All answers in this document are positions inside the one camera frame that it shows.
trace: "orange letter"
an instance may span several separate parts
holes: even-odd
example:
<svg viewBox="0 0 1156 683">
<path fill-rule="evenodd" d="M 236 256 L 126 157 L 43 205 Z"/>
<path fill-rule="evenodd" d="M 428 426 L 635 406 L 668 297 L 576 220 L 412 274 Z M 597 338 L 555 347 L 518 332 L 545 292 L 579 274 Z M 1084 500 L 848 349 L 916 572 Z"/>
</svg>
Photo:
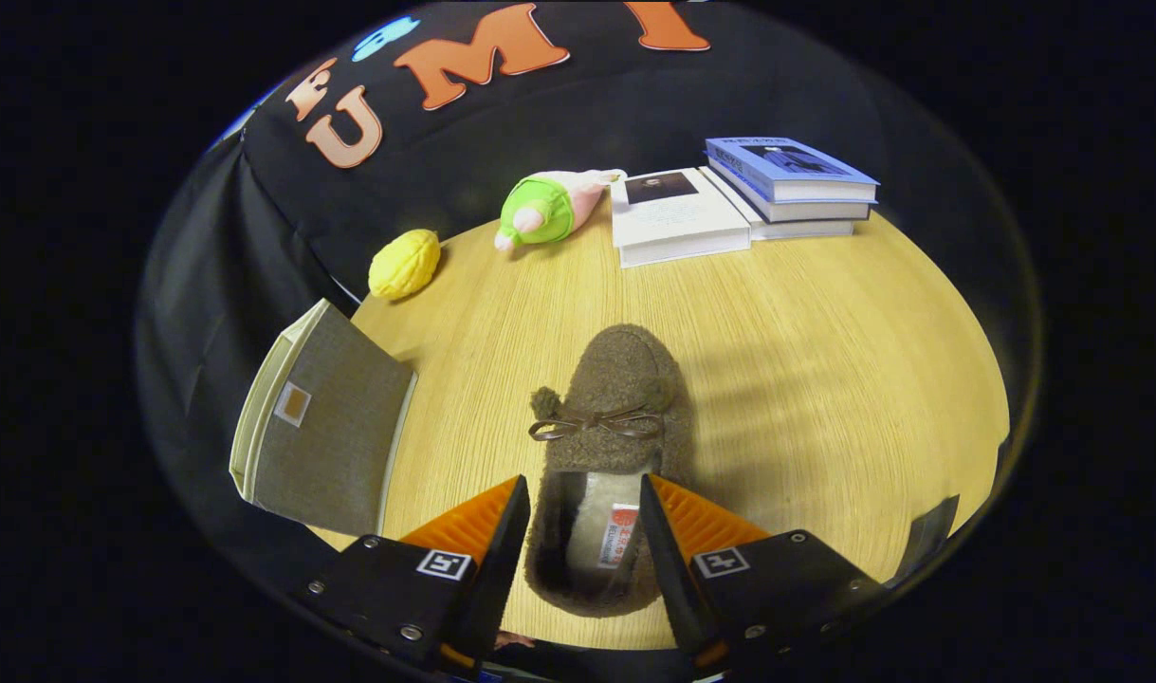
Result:
<svg viewBox="0 0 1156 683">
<path fill-rule="evenodd" d="M 320 117 L 320 120 L 309 129 L 309 142 L 316 144 L 321 155 L 339 169 L 351 169 L 362 164 L 375 148 L 379 147 L 379 140 L 383 139 L 383 126 L 379 125 L 379 119 L 371 107 L 368 107 L 366 99 L 362 98 L 362 90 L 364 90 L 362 86 L 356 86 L 338 101 L 338 111 L 348 112 L 357 124 L 357 128 L 362 131 L 356 143 L 342 142 L 338 131 L 331 125 L 334 117 L 329 113 Z"/>
<path fill-rule="evenodd" d="M 625 2 L 645 35 L 638 42 L 651 51 L 706 51 L 707 39 L 691 34 L 669 2 Z"/>
<path fill-rule="evenodd" d="M 472 43 L 428 39 L 397 58 L 392 66 L 409 67 L 425 90 L 422 109 L 430 112 L 453 103 L 467 90 L 464 83 L 452 82 L 443 72 L 486 86 L 494 77 L 495 51 L 503 57 L 501 73 L 505 75 L 533 72 L 568 60 L 569 51 L 548 42 L 535 25 L 531 17 L 534 8 L 533 2 L 526 2 L 488 13 L 477 23 Z"/>
<path fill-rule="evenodd" d="M 305 77 L 299 86 L 295 87 L 295 90 L 283 99 L 284 103 L 295 104 L 296 113 L 295 120 L 302 121 L 309 112 L 312 112 L 312 107 L 316 107 L 320 103 L 320 99 L 325 97 L 325 92 L 329 89 L 325 87 L 329 82 L 329 73 L 326 70 L 329 66 L 333 66 L 338 61 L 338 57 L 332 58 L 332 60 L 326 61 L 324 65 L 317 66 L 309 77 Z"/>
</svg>

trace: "letter m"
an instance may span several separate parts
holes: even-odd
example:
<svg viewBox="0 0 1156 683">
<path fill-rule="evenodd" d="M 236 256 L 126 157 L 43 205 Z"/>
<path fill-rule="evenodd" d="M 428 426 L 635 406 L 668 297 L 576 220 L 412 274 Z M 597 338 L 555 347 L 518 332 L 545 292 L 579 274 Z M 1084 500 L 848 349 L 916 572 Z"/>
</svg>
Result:
<svg viewBox="0 0 1156 683">
<path fill-rule="evenodd" d="M 472 43 L 455 43 L 452 39 L 427 39 L 414 45 L 393 61 L 393 66 L 408 66 L 417 77 L 425 99 L 422 109 L 427 112 L 453 103 L 467 91 L 461 82 L 453 82 L 446 74 L 453 74 L 469 82 L 487 86 L 494 77 L 494 52 L 501 52 L 501 73 L 518 75 L 543 66 L 558 65 L 568 60 L 569 51 L 556 47 L 535 25 L 531 12 L 533 2 L 513 5 L 488 13 L 477 23 Z"/>
</svg>

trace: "plush toy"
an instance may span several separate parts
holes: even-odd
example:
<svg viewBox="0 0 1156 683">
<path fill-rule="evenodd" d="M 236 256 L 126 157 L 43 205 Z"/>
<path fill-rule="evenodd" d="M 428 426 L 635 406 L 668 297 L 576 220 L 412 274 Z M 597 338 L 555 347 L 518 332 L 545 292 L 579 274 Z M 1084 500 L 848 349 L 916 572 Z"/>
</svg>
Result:
<svg viewBox="0 0 1156 683">
<path fill-rule="evenodd" d="M 523 178 L 503 203 L 494 246 L 499 252 L 520 245 L 561 242 L 581 228 L 603 188 L 625 173 L 620 169 L 588 172 L 535 172 Z"/>
<path fill-rule="evenodd" d="M 433 230 L 409 230 L 371 259 L 368 285 L 384 299 L 401 299 L 435 276 L 442 246 Z"/>
</svg>

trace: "blue book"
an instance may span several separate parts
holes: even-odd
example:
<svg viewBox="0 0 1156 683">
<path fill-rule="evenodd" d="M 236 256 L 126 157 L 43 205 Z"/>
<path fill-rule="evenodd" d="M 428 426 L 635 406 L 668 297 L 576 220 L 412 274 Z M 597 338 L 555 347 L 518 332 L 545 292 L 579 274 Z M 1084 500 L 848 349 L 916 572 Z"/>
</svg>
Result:
<svg viewBox="0 0 1156 683">
<path fill-rule="evenodd" d="M 864 202 L 859 199 L 845 199 L 842 202 L 816 202 L 816 200 L 798 199 L 783 200 L 783 202 L 769 202 L 763 198 L 755 183 L 750 183 L 741 173 L 732 168 L 721 164 L 712 156 L 709 156 L 709 169 L 713 175 L 725 178 L 732 186 L 729 192 L 738 191 L 738 194 L 748 202 L 754 203 L 755 209 L 766 222 L 781 221 L 809 221 L 809 220 L 867 220 L 872 213 L 873 202 Z"/>
<path fill-rule="evenodd" d="M 875 202 L 877 181 L 790 138 L 711 138 L 710 158 L 744 177 L 769 202 Z"/>
</svg>

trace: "white book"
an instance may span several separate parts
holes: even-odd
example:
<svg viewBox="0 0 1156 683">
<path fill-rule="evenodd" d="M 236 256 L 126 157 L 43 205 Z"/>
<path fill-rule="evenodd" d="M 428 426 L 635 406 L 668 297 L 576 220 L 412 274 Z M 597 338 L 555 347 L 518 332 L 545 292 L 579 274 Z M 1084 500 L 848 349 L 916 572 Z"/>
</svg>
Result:
<svg viewBox="0 0 1156 683">
<path fill-rule="evenodd" d="M 612 183 L 612 245 L 621 268 L 750 250 L 750 222 L 694 168 Z"/>
<path fill-rule="evenodd" d="M 761 239 L 784 239 L 786 237 L 832 237 L 855 232 L 854 221 L 850 220 L 791 220 L 785 222 L 764 222 L 763 225 L 750 229 L 751 242 Z"/>
<path fill-rule="evenodd" d="M 791 220 L 868 220 L 868 214 L 873 210 L 873 203 L 867 200 L 852 200 L 852 202 L 808 202 L 808 200 L 795 200 L 794 202 L 769 202 L 763 195 L 747 185 L 738 173 L 734 173 L 725 164 L 717 159 L 709 159 L 709 168 L 716 170 L 717 175 L 725 178 L 741 198 L 750 200 L 758 213 L 768 222 L 791 221 Z"/>
<path fill-rule="evenodd" d="M 729 199 L 729 203 L 733 203 L 733 208 L 738 209 L 739 214 L 742 214 L 743 220 L 747 220 L 751 230 L 758 228 L 759 225 L 768 224 L 763 216 L 761 216 L 754 207 L 742 199 L 742 195 L 739 194 L 738 191 L 729 187 L 729 184 L 725 181 L 725 178 L 720 177 L 720 175 L 717 175 L 707 166 L 701 166 L 699 172 L 704 173 L 704 177 L 709 178 L 709 183 L 716 185 L 717 190 L 720 190 L 720 193 L 726 195 L 726 199 Z"/>
</svg>

